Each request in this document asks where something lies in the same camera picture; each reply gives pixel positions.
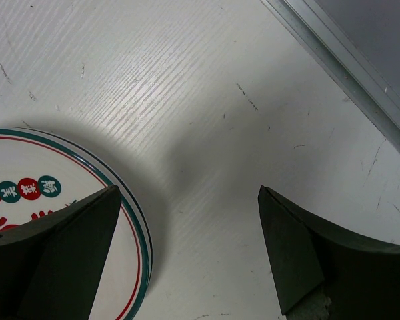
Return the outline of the white plate red green dots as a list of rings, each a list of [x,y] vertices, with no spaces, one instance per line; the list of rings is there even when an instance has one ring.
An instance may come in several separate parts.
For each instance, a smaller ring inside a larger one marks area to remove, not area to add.
[[[0,129],[0,232],[109,185],[118,186],[122,200],[90,318],[133,319],[149,286],[153,248],[145,216],[127,184],[78,143],[35,129]]]

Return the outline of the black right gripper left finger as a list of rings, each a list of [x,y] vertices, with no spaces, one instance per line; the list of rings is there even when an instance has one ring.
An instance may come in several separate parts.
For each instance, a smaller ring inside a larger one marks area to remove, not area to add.
[[[111,185],[0,231],[0,319],[88,319],[120,206]]]

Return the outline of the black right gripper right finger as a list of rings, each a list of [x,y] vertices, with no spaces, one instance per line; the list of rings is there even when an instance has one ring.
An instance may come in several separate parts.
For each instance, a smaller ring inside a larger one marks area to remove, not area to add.
[[[287,319],[400,319],[400,245],[336,225],[269,187],[258,205]]]

